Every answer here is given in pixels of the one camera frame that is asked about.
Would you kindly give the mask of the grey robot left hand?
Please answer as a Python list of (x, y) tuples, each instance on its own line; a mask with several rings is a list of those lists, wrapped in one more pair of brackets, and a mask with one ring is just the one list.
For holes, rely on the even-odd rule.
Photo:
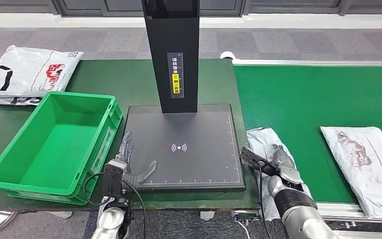
[(132, 132), (128, 131), (124, 134), (119, 148), (119, 153), (115, 156), (115, 160), (120, 161), (126, 165), (122, 176), (122, 187), (125, 190), (131, 190), (129, 185), (132, 185), (132, 187), (136, 190), (140, 189), (141, 186), (155, 173), (158, 166), (158, 161), (153, 160), (149, 167), (139, 175), (132, 174), (130, 164), (133, 147), (134, 145), (132, 143)]

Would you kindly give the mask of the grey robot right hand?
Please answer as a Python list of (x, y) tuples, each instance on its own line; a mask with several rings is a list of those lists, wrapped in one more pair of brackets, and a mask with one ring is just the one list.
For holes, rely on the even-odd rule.
[(285, 152), (282, 145), (272, 144), (273, 154), (272, 163), (276, 167), (279, 175), (286, 181), (293, 184), (301, 184), (300, 173), (296, 169), (292, 158)]

